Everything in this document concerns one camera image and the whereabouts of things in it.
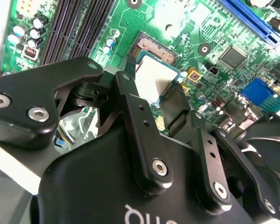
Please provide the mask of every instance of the integrated circuit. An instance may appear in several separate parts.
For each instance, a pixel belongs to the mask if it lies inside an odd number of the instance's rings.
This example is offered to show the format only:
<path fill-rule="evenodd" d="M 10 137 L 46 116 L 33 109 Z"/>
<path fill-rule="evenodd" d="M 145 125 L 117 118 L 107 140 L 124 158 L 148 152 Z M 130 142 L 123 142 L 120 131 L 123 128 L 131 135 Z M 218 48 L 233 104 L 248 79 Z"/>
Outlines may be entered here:
<path fill-rule="evenodd" d="M 230 69 L 235 70 L 246 58 L 247 56 L 243 52 L 234 46 L 231 46 L 222 54 L 220 60 Z"/>
<path fill-rule="evenodd" d="M 132 45 L 129 53 L 132 54 L 135 58 L 137 58 L 142 50 L 151 53 L 155 57 L 159 58 L 161 61 L 170 65 L 174 64 L 174 62 L 178 59 L 177 53 L 170 50 L 160 42 L 146 35 L 145 33 L 140 32 L 134 44 Z"/>

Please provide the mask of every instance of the green circuit board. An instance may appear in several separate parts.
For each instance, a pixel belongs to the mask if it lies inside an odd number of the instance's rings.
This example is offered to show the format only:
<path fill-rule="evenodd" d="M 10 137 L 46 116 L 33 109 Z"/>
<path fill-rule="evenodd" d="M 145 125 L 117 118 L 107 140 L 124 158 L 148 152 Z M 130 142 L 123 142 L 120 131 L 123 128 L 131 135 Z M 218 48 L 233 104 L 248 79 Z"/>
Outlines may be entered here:
<path fill-rule="evenodd" d="M 49 35 L 48 29 L 50 29 L 50 23 L 53 20 L 57 3 L 58 0 L 12 0 L 7 36 L 13 32 L 13 27 L 19 24 L 23 24 L 28 31 L 33 28 L 32 19 L 35 15 L 24 13 L 24 11 L 27 12 L 30 10 L 32 12 L 35 10 L 38 14 L 45 15 L 49 20 L 49 24 L 45 27 L 46 33 L 42 36 L 43 44 L 40 45 L 38 59 L 34 62 L 24 58 L 23 52 L 18 50 L 15 45 L 12 45 L 8 40 L 6 40 L 1 68 L 2 72 L 6 72 L 7 74 L 15 73 L 31 69 L 39 65 L 39 59 L 42 57 L 42 50 L 45 47 L 45 42 Z M 29 32 L 27 32 L 22 37 L 21 43 L 26 43 L 29 38 Z"/>
<path fill-rule="evenodd" d="M 219 4 L 219 0 L 142 0 L 141 6 L 137 9 L 130 8 L 128 1 L 115 1 L 97 44 L 89 55 L 102 67 L 108 65 L 123 69 L 126 55 L 142 32 L 178 56 L 172 66 L 185 71 L 195 68 L 201 73 L 202 78 L 198 82 L 189 82 L 186 78 L 182 82 L 189 89 L 186 96 L 191 108 L 195 110 L 199 110 L 205 105 L 196 97 L 199 92 L 206 96 L 207 102 L 214 101 L 217 96 L 228 102 L 256 77 L 273 80 L 269 71 L 280 63 L 280 46 L 278 49 L 270 47 L 227 11 L 223 5 Z M 31 4 L 32 10 L 35 4 L 39 4 L 37 14 L 45 15 L 49 24 L 46 26 L 47 33 L 42 36 L 43 44 L 39 47 L 40 53 L 35 61 L 25 58 L 16 45 L 6 41 L 2 72 L 9 74 L 40 65 L 40 59 L 49 38 L 48 31 L 51 29 L 51 24 L 54 23 L 58 2 L 58 0 L 12 1 L 7 35 L 11 34 L 13 27 L 19 24 L 25 25 L 28 30 L 32 28 L 32 19 L 35 14 L 31 12 L 30 15 L 25 15 L 24 13 L 19 18 L 19 10 L 21 10 L 19 5 L 21 4 L 26 6 Z M 91 0 L 83 1 L 83 8 L 73 34 L 78 32 L 89 2 Z M 280 18 L 272 7 L 250 9 L 266 23 L 274 17 Z M 166 31 L 169 24 L 173 27 L 170 35 Z M 115 45 L 111 52 L 106 54 L 104 52 L 106 41 L 115 35 L 117 35 Z M 21 43 L 25 44 L 28 38 L 30 38 L 29 34 L 24 35 Z M 206 56 L 202 56 L 198 52 L 199 47 L 204 43 L 211 46 L 211 51 Z M 73 40 L 70 39 L 67 49 L 70 50 L 72 46 Z M 222 55 L 231 46 L 245 55 L 245 60 L 234 70 L 221 61 Z M 204 66 L 206 61 L 219 68 L 218 75 L 207 71 Z M 156 118 L 161 115 L 160 108 L 152 105 L 151 109 Z M 201 114 L 206 119 L 209 129 L 218 126 L 223 117 L 212 106 L 208 106 Z"/>
<path fill-rule="evenodd" d="M 199 88 L 197 83 L 183 83 L 189 88 L 187 96 L 195 110 L 203 105 L 196 98 L 198 92 L 203 92 L 209 101 L 220 96 L 228 102 L 254 78 L 266 76 L 271 79 L 268 72 L 280 62 L 280 52 L 262 41 L 218 1 L 188 2 L 190 4 L 180 8 L 178 1 L 174 0 L 146 0 L 140 8 L 134 10 L 128 6 L 126 0 L 119 0 L 111 12 L 91 58 L 102 66 L 122 68 L 127 53 L 142 31 L 179 55 L 174 67 L 179 70 L 194 67 L 200 71 L 202 78 L 199 80 Z M 280 17 L 271 7 L 251 9 L 264 21 Z M 167 37 L 165 31 L 167 24 L 177 27 L 175 36 Z M 120 36 L 116 38 L 110 54 L 104 54 L 106 40 L 117 30 Z M 198 54 L 198 48 L 202 43 L 209 43 L 212 46 L 212 51 L 207 56 Z M 220 56 L 230 46 L 235 46 L 247 57 L 235 70 L 220 63 Z M 217 65 L 220 69 L 218 76 L 206 70 L 203 65 L 205 61 Z M 155 117 L 161 115 L 160 109 L 154 106 L 152 111 Z M 222 117 L 212 107 L 203 112 L 203 116 L 207 120 L 208 128 L 217 126 Z"/>

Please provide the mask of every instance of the cable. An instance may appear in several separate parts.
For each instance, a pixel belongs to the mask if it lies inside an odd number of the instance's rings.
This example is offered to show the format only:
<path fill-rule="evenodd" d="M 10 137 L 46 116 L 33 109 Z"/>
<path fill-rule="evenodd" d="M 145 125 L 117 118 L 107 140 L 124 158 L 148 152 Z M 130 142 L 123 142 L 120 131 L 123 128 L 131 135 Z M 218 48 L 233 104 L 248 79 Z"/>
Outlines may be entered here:
<path fill-rule="evenodd" d="M 59 136 L 62 138 L 62 140 L 64 140 L 68 145 L 71 146 L 72 144 L 74 144 L 74 142 L 70 140 L 70 138 L 64 133 L 64 131 L 59 125 L 57 127 L 57 131 L 59 133 Z"/>
<path fill-rule="evenodd" d="M 81 131 L 82 134 L 85 134 L 85 132 L 83 131 L 81 120 L 87 118 L 87 117 L 90 115 L 91 112 L 92 112 L 92 107 L 89 107 L 89 110 L 88 110 L 88 112 L 86 113 L 86 115 L 85 115 L 85 116 L 82 116 L 82 117 L 80 117 L 80 118 L 78 119 L 80 131 Z"/>

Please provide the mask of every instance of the chip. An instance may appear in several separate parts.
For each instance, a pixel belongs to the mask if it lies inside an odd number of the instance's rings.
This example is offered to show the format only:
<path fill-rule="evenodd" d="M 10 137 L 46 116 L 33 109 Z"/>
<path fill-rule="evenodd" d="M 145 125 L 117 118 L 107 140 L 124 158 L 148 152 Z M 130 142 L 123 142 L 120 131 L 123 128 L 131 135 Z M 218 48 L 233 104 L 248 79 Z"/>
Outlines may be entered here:
<path fill-rule="evenodd" d="M 234 82 L 233 85 L 235 85 L 236 87 L 241 85 L 243 83 L 243 81 L 241 79 L 238 79 L 237 81 Z"/>
<path fill-rule="evenodd" d="M 197 83 L 196 88 L 200 89 L 202 87 L 201 83 Z"/>
<path fill-rule="evenodd" d="M 220 60 L 230 69 L 235 70 L 244 62 L 246 58 L 247 56 L 244 53 L 242 53 L 239 49 L 231 46 L 223 53 Z"/>
<path fill-rule="evenodd" d="M 195 68 L 190 68 L 188 70 L 188 79 L 193 81 L 193 82 L 197 82 L 199 79 L 201 78 L 201 74 L 200 72 L 195 69 Z"/>

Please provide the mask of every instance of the black ram slot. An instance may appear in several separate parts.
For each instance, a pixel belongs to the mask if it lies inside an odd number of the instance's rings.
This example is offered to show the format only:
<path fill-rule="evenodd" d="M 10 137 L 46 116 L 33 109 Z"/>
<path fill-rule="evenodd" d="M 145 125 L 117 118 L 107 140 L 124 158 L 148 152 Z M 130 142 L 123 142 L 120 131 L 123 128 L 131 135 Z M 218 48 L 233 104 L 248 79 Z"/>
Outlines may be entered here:
<path fill-rule="evenodd" d="M 56 41 L 60 33 L 60 27 L 63 24 L 64 17 L 68 10 L 70 0 L 59 1 L 57 11 L 54 16 L 53 26 L 51 30 L 50 37 L 47 41 L 47 46 L 44 51 L 43 64 L 49 64 L 51 62 L 51 58 L 55 49 Z"/>
<path fill-rule="evenodd" d="M 71 32 L 75 26 L 75 23 L 77 21 L 77 15 L 78 12 L 82 8 L 82 0 L 72 0 L 69 6 L 68 13 L 64 19 L 64 23 L 61 27 L 61 32 L 59 34 L 55 50 L 53 52 L 53 56 L 51 58 L 52 62 L 58 62 L 63 57 L 63 51 L 66 47 L 66 44 L 68 43 L 70 39 Z"/>
<path fill-rule="evenodd" d="M 92 0 L 82 20 L 69 58 L 88 56 L 111 12 L 115 0 Z M 76 32 L 85 0 L 60 0 L 52 23 L 52 30 L 43 52 L 41 65 L 61 61 Z"/>
<path fill-rule="evenodd" d="M 111 4 L 110 4 L 110 2 L 108 2 L 105 7 L 105 10 L 101 12 L 101 15 L 102 15 L 101 19 L 97 20 L 97 22 L 96 22 L 96 24 L 97 24 L 95 26 L 96 30 L 95 30 L 95 32 L 93 32 L 93 36 L 88 39 L 89 41 L 87 43 L 87 47 L 84 49 L 84 51 L 82 53 L 83 56 L 88 56 L 92 52 L 93 48 L 95 47 L 95 44 L 99 38 L 101 30 L 103 29 L 103 27 L 105 25 L 105 22 L 109 16 L 110 11 L 113 8 L 114 3 L 115 3 L 115 0 L 113 0 Z"/>
<path fill-rule="evenodd" d="M 46 45 L 44 51 L 42 52 L 43 56 L 42 56 L 40 65 L 44 65 L 46 60 L 47 60 L 47 57 L 48 57 L 48 54 L 49 54 L 49 49 L 51 47 L 51 42 L 52 42 L 54 30 L 56 28 L 56 24 L 58 22 L 58 19 L 59 19 L 59 16 L 61 14 L 61 11 L 64 10 L 63 6 L 64 6 L 64 2 L 63 1 L 59 1 L 57 9 L 55 11 L 54 19 L 53 19 L 53 22 L 52 22 L 52 26 L 51 26 L 52 29 L 50 30 L 50 34 L 49 34 L 49 37 L 48 37 L 48 40 L 47 40 L 47 45 Z"/>
<path fill-rule="evenodd" d="M 74 31 L 84 0 L 59 1 L 42 64 L 58 62 Z"/>
<path fill-rule="evenodd" d="M 83 19 L 82 26 L 76 37 L 74 47 L 71 50 L 70 58 L 78 57 L 79 46 L 84 44 L 88 33 L 91 31 L 93 20 L 94 20 L 94 17 L 96 16 L 96 12 L 99 8 L 100 3 L 101 3 L 101 1 L 99 1 L 99 0 L 95 0 L 95 1 L 91 2 L 91 5 L 86 12 L 86 15 Z"/>
<path fill-rule="evenodd" d="M 82 29 L 79 30 L 70 57 L 88 56 L 96 43 L 115 0 L 96 0 L 92 2 L 85 18 Z"/>

